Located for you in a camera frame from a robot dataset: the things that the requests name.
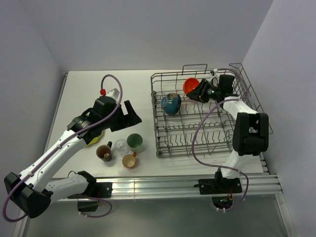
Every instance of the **teal cup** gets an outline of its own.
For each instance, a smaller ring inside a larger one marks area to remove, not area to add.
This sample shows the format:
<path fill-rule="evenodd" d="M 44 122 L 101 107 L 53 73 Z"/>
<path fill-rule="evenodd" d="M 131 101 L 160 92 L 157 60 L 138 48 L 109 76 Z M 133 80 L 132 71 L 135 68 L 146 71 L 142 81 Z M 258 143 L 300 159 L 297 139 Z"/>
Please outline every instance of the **teal cup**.
<path fill-rule="evenodd" d="M 137 154 L 144 150 L 143 138 L 137 133 L 133 133 L 128 136 L 127 144 L 129 149 Z"/>

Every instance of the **dishwasher rack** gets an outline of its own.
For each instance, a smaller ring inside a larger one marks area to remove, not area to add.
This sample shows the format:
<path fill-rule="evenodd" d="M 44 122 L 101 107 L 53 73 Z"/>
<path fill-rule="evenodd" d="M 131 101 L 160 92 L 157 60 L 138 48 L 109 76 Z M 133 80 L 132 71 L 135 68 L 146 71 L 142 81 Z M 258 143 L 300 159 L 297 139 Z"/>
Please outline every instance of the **dishwasher rack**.
<path fill-rule="evenodd" d="M 244 102 L 259 113 L 264 113 L 261 103 L 250 83 L 241 63 L 233 63 L 229 68 L 218 69 L 217 74 L 235 76 L 234 93 L 244 97 Z M 191 156 L 192 139 L 196 128 L 206 114 L 216 105 L 210 100 L 203 104 L 189 99 L 183 92 L 182 86 L 186 79 L 211 80 L 213 69 L 207 64 L 184 65 L 179 72 L 155 73 L 151 76 L 152 104 L 156 135 L 158 158 L 173 158 Z M 161 99 L 168 93 L 175 92 L 181 97 L 181 107 L 174 116 L 167 115 L 161 107 Z M 232 139 L 235 120 L 224 109 L 217 108 L 205 121 L 197 135 L 195 152 L 197 155 L 227 153 L 233 150 Z M 269 125 L 269 134 L 273 130 Z"/>

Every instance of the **dish rack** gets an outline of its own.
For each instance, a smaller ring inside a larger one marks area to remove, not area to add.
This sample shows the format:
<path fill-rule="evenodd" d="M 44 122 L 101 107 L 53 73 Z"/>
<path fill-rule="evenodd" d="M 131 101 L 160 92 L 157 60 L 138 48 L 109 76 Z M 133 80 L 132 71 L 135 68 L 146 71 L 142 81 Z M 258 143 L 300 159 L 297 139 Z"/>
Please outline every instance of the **dish rack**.
<path fill-rule="evenodd" d="M 235 76 L 233 82 L 234 93 L 245 98 L 243 101 L 259 113 L 264 110 L 250 83 L 241 63 L 233 63 L 227 69 L 218 69 L 218 74 L 230 74 Z M 208 103 L 200 103 L 189 99 L 183 92 L 183 83 L 188 78 L 198 80 L 210 80 L 214 74 L 207 64 L 184 65 L 182 71 L 155 73 L 151 76 L 152 104 L 154 114 L 154 126 L 156 135 L 156 149 L 158 158 L 188 157 L 192 155 L 191 145 L 194 133 L 207 113 L 216 105 L 210 100 Z M 175 92 L 181 97 L 181 107 L 174 116 L 167 115 L 161 107 L 163 95 Z M 195 144 L 197 155 L 210 155 L 218 153 L 230 153 L 233 150 L 232 139 L 235 120 L 224 109 L 217 108 L 204 122 Z M 273 130 L 269 125 L 269 134 Z"/>

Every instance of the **blue mug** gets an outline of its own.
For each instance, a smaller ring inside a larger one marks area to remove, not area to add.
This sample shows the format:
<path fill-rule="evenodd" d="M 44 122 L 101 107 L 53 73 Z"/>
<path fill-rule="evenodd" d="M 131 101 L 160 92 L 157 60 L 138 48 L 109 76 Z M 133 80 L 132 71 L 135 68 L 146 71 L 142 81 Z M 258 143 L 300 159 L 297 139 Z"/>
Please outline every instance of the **blue mug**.
<path fill-rule="evenodd" d="M 177 93 L 164 95 L 161 99 L 161 106 L 168 115 L 175 115 L 181 106 L 181 97 Z"/>

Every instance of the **black wire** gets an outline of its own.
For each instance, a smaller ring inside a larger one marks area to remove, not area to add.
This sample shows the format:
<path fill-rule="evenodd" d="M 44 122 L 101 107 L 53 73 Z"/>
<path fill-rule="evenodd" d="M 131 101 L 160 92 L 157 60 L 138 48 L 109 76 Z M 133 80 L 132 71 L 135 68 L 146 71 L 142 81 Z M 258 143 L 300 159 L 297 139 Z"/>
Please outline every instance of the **black wire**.
<path fill-rule="evenodd" d="M 71 172 L 77 174 L 76 172 L 74 172 L 73 170 L 71 170 L 71 171 L 68 173 L 67 178 L 69 178 L 69 175 L 71 174 Z"/>

